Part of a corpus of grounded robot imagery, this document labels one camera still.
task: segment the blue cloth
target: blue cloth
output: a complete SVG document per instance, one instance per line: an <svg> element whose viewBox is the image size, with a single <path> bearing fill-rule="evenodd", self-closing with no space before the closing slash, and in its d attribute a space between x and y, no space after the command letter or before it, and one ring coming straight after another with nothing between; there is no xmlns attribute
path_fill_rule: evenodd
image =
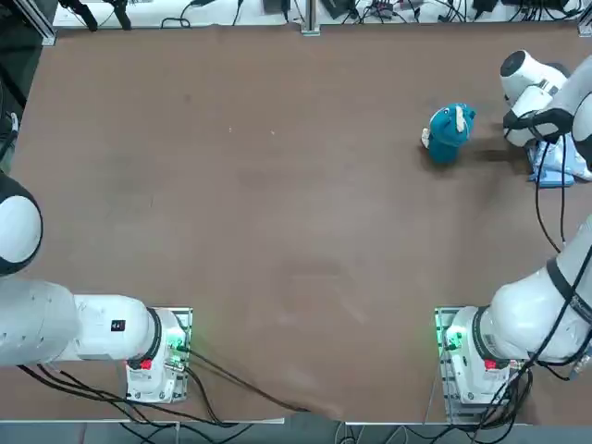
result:
<svg viewBox="0 0 592 444"><path fill-rule="evenodd" d="M586 165L586 160L577 152L574 145L574 138L572 134L565 135L565 186L570 187L574 184L574 177L583 180L591 180L592 172L590 172ZM528 160L533 168L533 174L528 178L530 181L537 180L538 169L541 167L541 159L546 142L538 142L537 144L527 148ZM541 188L560 188L561 187L561 168L563 162L563 139L559 138L557 143L550 144L545 155L545 163L543 164L540 187Z"/></svg>

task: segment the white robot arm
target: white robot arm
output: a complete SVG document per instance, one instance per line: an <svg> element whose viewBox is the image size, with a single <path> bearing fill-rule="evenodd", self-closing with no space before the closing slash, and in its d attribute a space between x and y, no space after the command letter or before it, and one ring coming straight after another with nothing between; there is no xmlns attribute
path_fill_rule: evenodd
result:
<svg viewBox="0 0 592 444"><path fill-rule="evenodd" d="M570 75L560 65L544 65L518 51L506 58L500 76L512 107L503 119L508 141L517 146L555 142L571 132L579 154L592 161L592 56ZM455 315L446 340L461 402L490 403L508 383L511 360L528 360L538 351L571 297L591 245L592 216L541 269L502 286L489 306L463 307ZM589 268L540 361L564 363L587 349L592 338Z"/></svg>
<svg viewBox="0 0 592 444"><path fill-rule="evenodd" d="M592 162L592 56L570 75L560 64L542 64L517 51L503 62L499 75L512 107L503 119L509 142L556 142L571 132L578 153Z"/></svg>
<svg viewBox="0 0 592 444"><path fill-rule="evenodd" d="M73 295L56 284L12 276L31 262L42 237L38 204L0 172L0 366L126 361L129 397L184 400L187 356L176 348L189 347L189 311L147 308L120 295Z"/></svg>

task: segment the black label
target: black label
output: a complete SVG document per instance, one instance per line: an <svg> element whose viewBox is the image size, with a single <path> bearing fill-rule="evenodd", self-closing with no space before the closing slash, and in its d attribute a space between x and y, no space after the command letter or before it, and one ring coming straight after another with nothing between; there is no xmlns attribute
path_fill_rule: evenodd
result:
<svg viewBox="0 0 592 444"><path fill-rule="evenodd" d="M111 321L111 331L124 331L126 329L125 319L115 319Z"/></svg>

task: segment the brown table surface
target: brown table surface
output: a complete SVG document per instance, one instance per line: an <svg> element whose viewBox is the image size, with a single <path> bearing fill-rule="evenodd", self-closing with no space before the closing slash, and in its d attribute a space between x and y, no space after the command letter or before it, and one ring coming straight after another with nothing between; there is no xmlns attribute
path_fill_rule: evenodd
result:
<svg viewBox="0 0 592 444"><path fill-rule="evenodd" d="M501 137L499 67L519 48L574 68L592 46L566 24L63 34L18 141L14 177L46 227L27 274L191 306L192 346L283 400L421 422L434 308L488 303L552 253L524 155ZM419 136L457 101L477 110L474 136L439 170ZM554 235L559 196L541 198ZM573 234L589 187L567 197ZM68 368L118 386L112 363ZM201 374L223 418L285 413ZM590 377L537 371L523 420L591 424ZM18 370L0 381L5 419L120 417ZM437 387L430 421L445 420ZM204 414L196 390L178 408Z"/></svg>

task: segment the plush toy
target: plush toy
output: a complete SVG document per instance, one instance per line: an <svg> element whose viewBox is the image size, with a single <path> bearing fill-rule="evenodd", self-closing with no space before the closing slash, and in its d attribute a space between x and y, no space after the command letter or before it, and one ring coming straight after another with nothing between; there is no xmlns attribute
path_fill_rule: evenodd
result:
<svg viewBox="0 0 592 444"><path fill-rule="evenodd" d="M422 144L438 164L453 162L459 148L469 140L476 112L466 104L440 108L422 132Z"/></svg>

